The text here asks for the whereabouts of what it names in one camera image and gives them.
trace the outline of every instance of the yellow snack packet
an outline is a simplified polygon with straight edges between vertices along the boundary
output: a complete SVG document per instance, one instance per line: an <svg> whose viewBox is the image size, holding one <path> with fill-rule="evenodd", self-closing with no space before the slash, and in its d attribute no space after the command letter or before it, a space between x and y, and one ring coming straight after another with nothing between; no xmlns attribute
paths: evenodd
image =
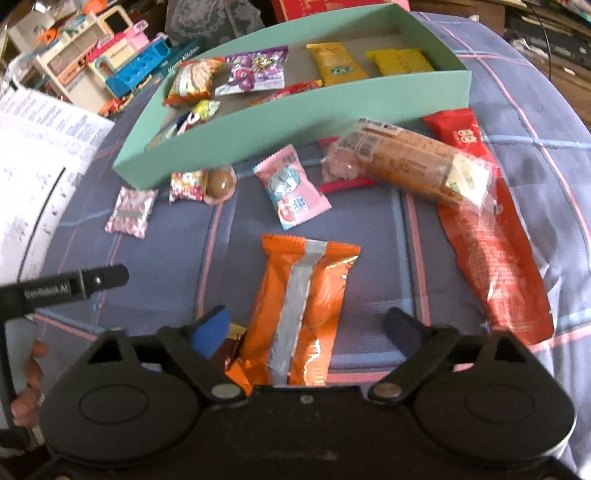
<svg viewBox="0 0 591 480"><path fill-rule="evenodd" d="M434 71L418 48L374 50L365 54L375 62L384 76Z"/></svg>
<svg viewBox="0 0 591 480"><path fill-rule="evenodd" d="M309 43L306 48L312 53L326 86L369 78L341 42Z"/></svg>

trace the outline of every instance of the finger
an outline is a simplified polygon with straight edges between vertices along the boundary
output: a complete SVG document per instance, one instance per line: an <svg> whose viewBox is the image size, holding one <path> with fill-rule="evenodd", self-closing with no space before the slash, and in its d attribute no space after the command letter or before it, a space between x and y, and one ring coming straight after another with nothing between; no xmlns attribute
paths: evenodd
<svg viewBox="0 0 591 480"><path fill-rule="evenodd" d="M49 353L49 347L39 340L35 341L35 345L33 345L33 358L41 358L42 356L46 356Z"/></svg>
<svg viewBox="0 0 591 480"><path fill-rule="evenodd" d="M25 415L14 417L14 424L17 427L34 427L39 424L39 415L37 410L31 410Z"/></svg>
<svg viewBox="0 0 591 480"><path fill-rule="evenodd" d="M41 392L35 388L28 387L18 398L12 402L11 411L15 417L21 417L27 415L31 410L35 410L39 399L41 398Z"/></svg>
<svg viewBox="0 0 591 480"><path fill-rule="evenodd" d="M43 380L43 370L35 360L31 360L25 369L27 382L36 390L41 390L41 382Z"/></svg>

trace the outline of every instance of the blue toy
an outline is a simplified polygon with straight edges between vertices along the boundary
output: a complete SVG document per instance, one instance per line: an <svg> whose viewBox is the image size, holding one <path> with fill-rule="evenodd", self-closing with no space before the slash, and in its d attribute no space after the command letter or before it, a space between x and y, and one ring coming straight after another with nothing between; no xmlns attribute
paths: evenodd
<svg viewBox="0 0 591 480"><path fill-rule="evenodd" d="M170 55L170 48L159 38L139 53L123 68L107 78L106 84L118 97L131 93L160 63Z"/></svg>

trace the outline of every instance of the toy box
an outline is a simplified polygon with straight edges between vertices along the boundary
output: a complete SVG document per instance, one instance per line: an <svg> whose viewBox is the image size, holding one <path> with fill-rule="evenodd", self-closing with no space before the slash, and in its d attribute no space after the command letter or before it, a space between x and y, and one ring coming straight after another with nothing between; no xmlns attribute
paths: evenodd
<svg viewBox="0 0 591 480"><path fill-rule="evenodd" d="M286 85L316 80L307 43L341 41L371 77L288 96L257 106L269 92L218 97L216 116L185 134L146 150L170 118L163 107L173 75L156 91L113 164L136 189L162 185L172 172L220 167L289 143L304 144L341 134L360 117L400 123L440 110L468 106L471 73L427 27L398 5L346 8L278 24L237 38L204 56L289 45ZM379 74L366 50L419 48L435 72L390 77ZM224 82L227 77L217 79Z"/></svg>

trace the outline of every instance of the bed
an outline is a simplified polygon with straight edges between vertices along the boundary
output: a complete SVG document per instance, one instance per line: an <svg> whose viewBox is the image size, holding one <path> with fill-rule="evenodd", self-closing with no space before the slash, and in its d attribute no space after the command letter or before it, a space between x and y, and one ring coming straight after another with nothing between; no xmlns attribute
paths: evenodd
<svg viewBox="0 0 591 480"><path fill-rule="evenodd" d="M542 74L486 27L414 15L473 73L470 106L511 187L555 322L554 337L532 349L578 410L562 459L591 478L591 135ZM153 91L144 90L105 139L52 240L44 274L123 263L131 279L89 301L38 312L51 348L43 360L47 388L105 329L153 333L189 323L217 304L247 325L265 268L261 234L282 233L252 175L263 157L235 166L236 195L220 206L167 208L161 192L145 240L103 230L122 185L111 164ZM415 128L428 134L422 124ZM322 149L297 150L317 182ZM349 275L328 382L374 382L404 360L382 329L394 306L428 325L486 332L482 307L457 269L432 203L382 185L330 200L331 211L289 231L362 247Z"/></svg>

